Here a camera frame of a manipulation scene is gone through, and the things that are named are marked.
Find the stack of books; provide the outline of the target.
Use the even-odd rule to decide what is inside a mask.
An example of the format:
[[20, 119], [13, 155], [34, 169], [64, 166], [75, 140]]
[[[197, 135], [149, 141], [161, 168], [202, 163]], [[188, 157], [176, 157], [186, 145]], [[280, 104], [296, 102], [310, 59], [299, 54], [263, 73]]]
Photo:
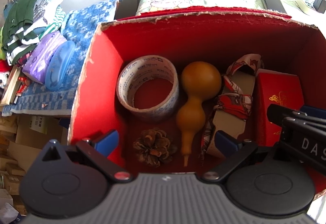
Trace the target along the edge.
[[11, 71], [1, 72], [1, 106], [15, 104], [16, 98], [22, 96], [30, 83], [31, 80], [16, 66]]

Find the blue plastic case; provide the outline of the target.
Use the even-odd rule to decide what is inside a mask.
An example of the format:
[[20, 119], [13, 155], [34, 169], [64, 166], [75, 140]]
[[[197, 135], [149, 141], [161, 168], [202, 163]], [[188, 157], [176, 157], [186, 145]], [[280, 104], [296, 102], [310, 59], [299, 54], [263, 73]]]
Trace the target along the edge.
[[74, 50], [75, 43], [66, 41], [57, 48], [52, 56], [45, 76], [45, 86], [50, 91], [57, 91], [61, 87]]

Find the black flat device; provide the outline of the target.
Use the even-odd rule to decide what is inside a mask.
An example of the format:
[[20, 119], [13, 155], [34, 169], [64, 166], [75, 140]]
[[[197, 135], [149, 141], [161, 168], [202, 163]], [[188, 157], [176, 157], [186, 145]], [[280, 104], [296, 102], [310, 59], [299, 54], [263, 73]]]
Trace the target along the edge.
[[270, 11], [276, 11], [280, 13], [286, 13], [281, 0], [261, 0], [264, 5], [264, 9]]

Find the beige box with patterned ribbon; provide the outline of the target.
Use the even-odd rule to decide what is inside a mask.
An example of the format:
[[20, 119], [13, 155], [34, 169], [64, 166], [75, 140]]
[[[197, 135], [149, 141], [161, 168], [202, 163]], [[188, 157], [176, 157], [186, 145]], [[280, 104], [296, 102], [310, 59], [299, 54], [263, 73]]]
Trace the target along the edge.
[[224, 159], [241, 149], [239, 136], [252, 111], [256, 73], [261, 67], [259, 54], [244, 55], [228, 67], [202, 135], [202, 158], [209, 154]]

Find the purple tissue pack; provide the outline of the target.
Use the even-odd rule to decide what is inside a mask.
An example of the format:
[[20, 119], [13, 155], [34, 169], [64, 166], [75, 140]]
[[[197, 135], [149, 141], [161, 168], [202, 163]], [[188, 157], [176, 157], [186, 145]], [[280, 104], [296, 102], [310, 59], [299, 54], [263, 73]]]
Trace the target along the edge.
[[22, 72], [32, 81], [43, 84], [51, 58], [66, 41], [59, 31], [44, 36], [24, 64]]

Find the small red gift box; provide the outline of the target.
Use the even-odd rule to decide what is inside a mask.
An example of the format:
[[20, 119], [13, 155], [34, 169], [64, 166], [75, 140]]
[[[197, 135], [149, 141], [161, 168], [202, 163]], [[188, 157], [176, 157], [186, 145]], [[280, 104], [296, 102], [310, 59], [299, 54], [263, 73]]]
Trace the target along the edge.
[[272, 147], [280, 139], [281, 127], [267, 118], [271, 104], [299, 110], [304, 105], [300, 79], [293, 74], [259, 69], [254, 88], [254, 129], [256, 143]]

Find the white power strip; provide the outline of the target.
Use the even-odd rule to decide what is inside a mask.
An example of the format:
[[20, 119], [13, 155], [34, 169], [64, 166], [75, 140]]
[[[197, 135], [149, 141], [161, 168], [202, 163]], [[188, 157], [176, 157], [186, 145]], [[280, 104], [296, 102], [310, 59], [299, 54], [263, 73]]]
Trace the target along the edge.
[[302, 11], [306, 9], [315, 10], [313, 3], [309, 0], [295, 0], [295, 3]]

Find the pile of folded clothes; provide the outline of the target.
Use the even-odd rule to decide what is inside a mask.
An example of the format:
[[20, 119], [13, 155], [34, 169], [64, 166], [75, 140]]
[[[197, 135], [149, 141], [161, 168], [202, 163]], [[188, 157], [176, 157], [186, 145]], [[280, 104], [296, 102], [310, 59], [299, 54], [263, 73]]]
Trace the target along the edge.
[[3, 49], [8, 65], [23, 66], [41, 39], [58, 31], [66, 12], [64, 0], [13, 0], [3, 26]]

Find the brown pine cone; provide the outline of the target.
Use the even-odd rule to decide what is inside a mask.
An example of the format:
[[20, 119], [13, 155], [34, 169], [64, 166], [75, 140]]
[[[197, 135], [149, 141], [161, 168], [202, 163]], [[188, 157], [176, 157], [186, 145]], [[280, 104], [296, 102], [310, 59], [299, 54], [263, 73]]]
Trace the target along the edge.
[[173, 139], [160, 128], [144, 130], [133, 143], [138, 161], [148, 166], [159, 167], [173, 160], [177, 146]]

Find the red cardboard box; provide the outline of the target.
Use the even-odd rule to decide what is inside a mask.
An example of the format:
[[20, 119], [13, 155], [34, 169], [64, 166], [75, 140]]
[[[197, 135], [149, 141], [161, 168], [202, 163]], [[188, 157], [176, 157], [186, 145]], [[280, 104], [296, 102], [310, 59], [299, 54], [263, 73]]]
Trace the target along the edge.
[[266, 69], [297, 75], [306, 105], [325, 108], [325, 37], [316, 26], [238, 7], [149, 12], [98, 24], [78, 81], [67, 141], [76, 144], [117, 130], [119, 146], [109, 158], [137, 173], [141, 167], [132, 160], [130, 146], [145, 124], [118, 102], [121, 70], [145, 55], [160, 55], [178, 69], [199, 60], [226, 69], [249, 53], [261, 55]]

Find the red plush toy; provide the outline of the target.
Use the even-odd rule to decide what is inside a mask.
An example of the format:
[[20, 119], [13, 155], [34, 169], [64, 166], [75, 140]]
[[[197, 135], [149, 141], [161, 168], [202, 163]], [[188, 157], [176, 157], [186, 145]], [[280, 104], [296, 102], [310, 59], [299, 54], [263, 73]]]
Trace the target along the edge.
[[11, 72], [12, 66], [8, 65], [6, 60], [0, 59], [0, 72]]

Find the brown gourd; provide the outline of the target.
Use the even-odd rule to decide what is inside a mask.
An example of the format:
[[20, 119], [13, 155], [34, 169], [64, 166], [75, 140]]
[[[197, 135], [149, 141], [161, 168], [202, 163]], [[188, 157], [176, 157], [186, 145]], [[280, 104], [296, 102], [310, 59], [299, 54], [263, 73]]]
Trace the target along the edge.
[[181, 82], [187, 94], [187, 102], [177, 112], [176, 123], [181, 131], [181, 154], [184, 158], [184, 166], [188, 166], [193, 138], [206, 123], [202, 103], [212, 99], [220, 91], [221, 74], [212, 64], [192, 62], [184, 68]]

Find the clear printed tape roll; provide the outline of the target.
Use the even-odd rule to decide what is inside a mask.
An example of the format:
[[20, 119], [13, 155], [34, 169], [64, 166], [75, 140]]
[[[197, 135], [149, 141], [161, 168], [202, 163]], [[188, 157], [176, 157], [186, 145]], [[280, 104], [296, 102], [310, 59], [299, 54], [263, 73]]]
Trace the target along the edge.
[[133, 115], [160, 121], [172, 114], [179, 94], [174, 65], [158, 55], [130, 62], [121, 72], [116, 87], [119, 102]]

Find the cardboard boxes stack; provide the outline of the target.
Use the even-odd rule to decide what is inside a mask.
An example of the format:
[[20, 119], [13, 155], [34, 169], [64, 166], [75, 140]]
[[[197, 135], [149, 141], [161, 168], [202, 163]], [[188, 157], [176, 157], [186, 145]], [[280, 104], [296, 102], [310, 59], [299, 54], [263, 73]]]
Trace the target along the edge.
[[49, 140], [67, 143], [68, 129], [49, 116], [12, 115], [1, 118], [1, 149], [28, 171]]

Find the grey power adapter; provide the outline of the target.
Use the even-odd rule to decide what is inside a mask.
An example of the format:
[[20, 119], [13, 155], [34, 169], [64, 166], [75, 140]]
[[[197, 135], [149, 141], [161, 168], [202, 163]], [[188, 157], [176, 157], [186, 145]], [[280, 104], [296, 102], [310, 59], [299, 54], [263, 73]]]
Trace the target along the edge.
[[313, 3], [314, 9], [319, 13], [325, 13], [326, 0], [315, 0]]

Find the blue white checkered towel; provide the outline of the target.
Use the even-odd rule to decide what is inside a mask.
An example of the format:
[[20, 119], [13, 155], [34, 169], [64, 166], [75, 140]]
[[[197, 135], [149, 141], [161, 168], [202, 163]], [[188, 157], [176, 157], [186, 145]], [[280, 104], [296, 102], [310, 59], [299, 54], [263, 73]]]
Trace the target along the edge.
[[78, 80], [97, 25], [113, 21], [122, 0], [105, 0], [81, 10], [72, 10], [66, 17], [61, 33], [75, 43], [73, 56], [67, 65], [61, 86], [51, 91], [45, 85], [32, 82], [16, 104], [4, 106], [2, 116], [12, 114], [69, 116], [74, 104]]

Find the green frog plush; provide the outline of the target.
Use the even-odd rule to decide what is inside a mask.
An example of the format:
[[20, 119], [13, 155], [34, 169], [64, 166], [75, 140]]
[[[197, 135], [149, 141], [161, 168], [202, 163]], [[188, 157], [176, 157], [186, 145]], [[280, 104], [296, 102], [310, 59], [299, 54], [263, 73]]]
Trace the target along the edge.
[[6, 60], [6, 51], [3, 49], [3, 27], [0, 29], [0, 59]]

